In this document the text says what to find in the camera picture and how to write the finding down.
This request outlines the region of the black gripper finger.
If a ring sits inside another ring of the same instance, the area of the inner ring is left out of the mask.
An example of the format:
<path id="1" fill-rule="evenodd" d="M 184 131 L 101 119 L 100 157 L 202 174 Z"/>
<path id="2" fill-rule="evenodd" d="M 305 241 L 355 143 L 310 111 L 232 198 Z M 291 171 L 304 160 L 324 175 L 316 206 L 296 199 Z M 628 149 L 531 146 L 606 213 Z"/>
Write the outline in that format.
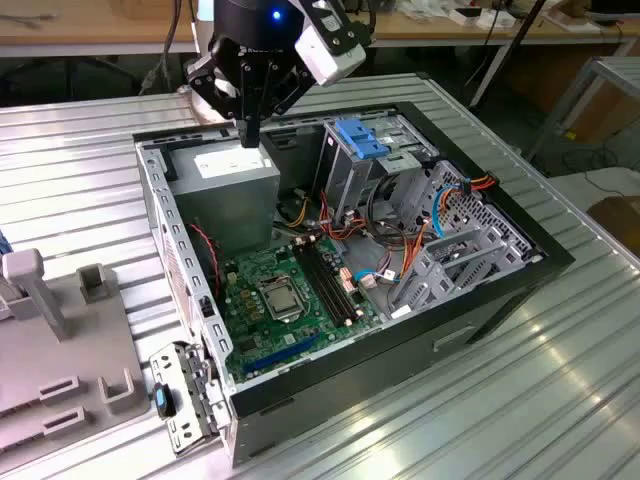
<path id="1" fill-rule="evenodd" d="M 187 69 L 191 89 L 226 120 L 233 120 L 240 143 L 250 147 L 250 121 L 242 100 L 241 59 L 238 47 L 213 47 Z"/>
<path id="2" fill-rule="evenodd" d="M 263 120 L 286 113 L 312 86 L 313 76 L 299 57 L 271 56 L 258 82 L 256 109 L 249 121 L 249 147 L 258 147 Z"/>

